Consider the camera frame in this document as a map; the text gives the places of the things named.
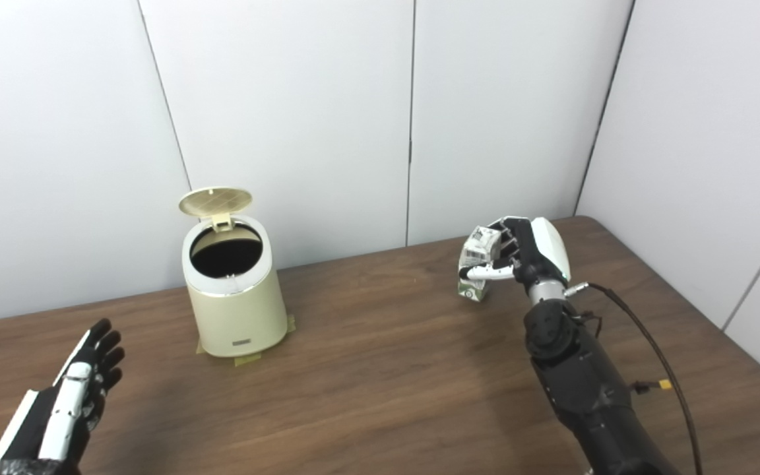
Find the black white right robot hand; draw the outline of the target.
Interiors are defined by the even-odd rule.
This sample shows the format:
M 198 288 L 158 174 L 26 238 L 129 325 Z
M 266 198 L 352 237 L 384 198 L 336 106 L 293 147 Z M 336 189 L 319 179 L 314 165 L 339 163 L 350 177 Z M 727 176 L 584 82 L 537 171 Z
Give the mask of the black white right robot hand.
M 463 282 L 515 280 L 527 288 L 558 282 L 566 288 L 572 279 L 561 235 L 544 217 L 504 216 L 478 226 L 466 244 L 482 237 L 486 247 L 479 257 L 462 250 L 458 276 Z

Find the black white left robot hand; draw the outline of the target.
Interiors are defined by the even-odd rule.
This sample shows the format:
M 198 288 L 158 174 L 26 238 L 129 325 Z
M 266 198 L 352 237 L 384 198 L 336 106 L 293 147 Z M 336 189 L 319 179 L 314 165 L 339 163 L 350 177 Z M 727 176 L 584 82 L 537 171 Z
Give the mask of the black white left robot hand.
M 0 474 L 79 474 L 108 392 L 123 378 L 121 334 L 109 319 L 84 332 L 54 382 L 27 391 L 0 438 Z

